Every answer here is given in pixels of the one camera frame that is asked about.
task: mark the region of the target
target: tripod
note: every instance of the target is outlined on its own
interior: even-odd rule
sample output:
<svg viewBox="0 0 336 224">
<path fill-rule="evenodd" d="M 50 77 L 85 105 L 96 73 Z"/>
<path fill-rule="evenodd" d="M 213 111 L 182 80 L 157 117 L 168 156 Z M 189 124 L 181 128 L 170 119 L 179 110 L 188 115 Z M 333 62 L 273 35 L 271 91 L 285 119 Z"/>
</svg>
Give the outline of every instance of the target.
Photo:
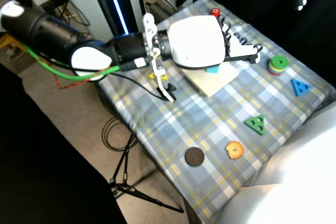
<svg viewBox="0 0 336 224">
<path fill-rule="evenodd" d="M 132 142 L 132 137 L 133 137 L 133 135 L 130 136 L 130 139 L 127 142 L 125 150 L 122 153 L 122 156 L 121 156 L 121 158 L 119 160 L 117 169 L 115 170 L 113 177 L 110 179 L 109 185 L 110 185 L 110 188 L 111 188 L 113 194 L 117 195 L 117 193 L 121 191 L 121 192 L 123 192 L 125 194 L 129 194 L 129 195 L 132 195 L 134 197 L 137 197 L 137 198 L 149 201 L 151 203 L 157 204 L 160 207 L 165 207 L 165 208 L 174 210 L 176 212 L 183 213 L 184 212 L 183 209 L 178 209 L 178 208 L 166 205 L 166 204 L 162 203 L 161 201 L 159 201 L 157 199 L 154 199 L 154 198 L 152 198 L 152 197 L 150 197 L 150 196 L 148 196 L 148 195 L 146 195 L 146 194 L 144 194 L 144 193 L 136 190 L 133 186 L 127 184 L 128 153 L 130 151 L 130 144 Z M 119 169 L 121 167 L 121 164 L 122 164 L 124 158 L 125 158 L 125 164 L 124 164 L 124 175 L 123 175 L 122 183 L 117 183 L 116 182 L 117 174 L 119 172 Z"/>
</svg>

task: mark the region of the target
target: blue triangle block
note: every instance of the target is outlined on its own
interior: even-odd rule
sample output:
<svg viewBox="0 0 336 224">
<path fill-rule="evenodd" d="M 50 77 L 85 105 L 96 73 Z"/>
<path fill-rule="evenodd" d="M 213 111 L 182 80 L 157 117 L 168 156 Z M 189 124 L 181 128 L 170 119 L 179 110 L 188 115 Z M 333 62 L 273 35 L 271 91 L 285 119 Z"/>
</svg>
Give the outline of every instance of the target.
<svg viewBox="0 0 336 224">
<path fill-rule="evenodd" d="M 291 82 L 292 82 L 294 92 L 295 92 L 297 97 L 303 95 L 304 93 L 306 93 L 311 88 L 311 85 L 306 84 L 302 81 L 298 81 L 296 79 L 292 79 Z"/>
</svg>

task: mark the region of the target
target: round brown disc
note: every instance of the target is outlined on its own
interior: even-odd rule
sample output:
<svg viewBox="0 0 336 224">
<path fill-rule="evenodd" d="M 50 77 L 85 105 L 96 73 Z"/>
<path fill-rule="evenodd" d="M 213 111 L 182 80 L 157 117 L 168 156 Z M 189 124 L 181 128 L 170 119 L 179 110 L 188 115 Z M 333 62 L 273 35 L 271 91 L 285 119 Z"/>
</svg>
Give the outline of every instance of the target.
<svg viewBox="0 0 336 224">
<path fill-rule="evenodd" d="M 191 166 L 199 166 L 204 161 L 204 153 L 200 148 L 189 148 L 185 152 L 185 160 Z"/>
</svg>

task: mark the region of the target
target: plaid tablecloth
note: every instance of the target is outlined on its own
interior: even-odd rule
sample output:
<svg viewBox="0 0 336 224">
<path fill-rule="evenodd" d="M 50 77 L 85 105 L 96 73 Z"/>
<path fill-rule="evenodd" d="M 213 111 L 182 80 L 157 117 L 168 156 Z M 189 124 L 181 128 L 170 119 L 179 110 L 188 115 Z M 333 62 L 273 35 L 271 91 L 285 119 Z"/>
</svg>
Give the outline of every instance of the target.
<svg viewBox="0 0 336 224">
<path fill-rule="evenodd" d="M 213 0 L 198 0 L 161 22 L 166 29 L 177 20 L 208 15 L 219 7 L 234 32 L 261 43 L 261 62 L 232 62 L 239 76 L 211 98 L 201 96 L 171 60 L 164 62 L 169 82 L 177 87 L 177 101 L 161 101 L 129 80 L 109 76 L 99 86 L 137 135 L 161 169 L 205 223 L 214 223 L 218 211 L 255 174 L 274 152 L 325 102 L 335 98 L 335 89 L 316 73 L 289 55 L 263 34 Z M 266 66 L 274 55 L 289 59 L 290 67 L 279 77 Z M 148 79 L 151 68 L 124 73 L 156 92 Z M 312 88 L 296 97 L 290 80 Z M 259 135 L 244 124 L 250 117 L 265 116 L 265 134 Z M 228 158 L 229 141 L 240 141 L 245 149 L 238 160 Z M 201 166 L 189 166 L 184 158 L 192 146 L 201 148 Z"/>
</svg>

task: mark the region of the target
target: blue led light strip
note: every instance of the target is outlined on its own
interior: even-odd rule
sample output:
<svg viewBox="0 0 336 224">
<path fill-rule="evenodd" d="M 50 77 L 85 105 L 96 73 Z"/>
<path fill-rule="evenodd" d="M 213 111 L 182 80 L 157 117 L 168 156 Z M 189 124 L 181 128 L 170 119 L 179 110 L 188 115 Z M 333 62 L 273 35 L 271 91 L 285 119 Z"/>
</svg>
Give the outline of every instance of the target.
<svg viewBox="0 0 336 224">
<path fill-rule="evenodd" d="M 115 8 L 117 9 L 117 12 L 118 12 L 122 27 L 124 28 L 125 34 L 128 34 L 128 29 L 127 29 L 124 17 L 122 16 L 118 0 L 113 0 L 113 2 L 114 2 L 114 5 L 115 5 Z"/>
</svg>

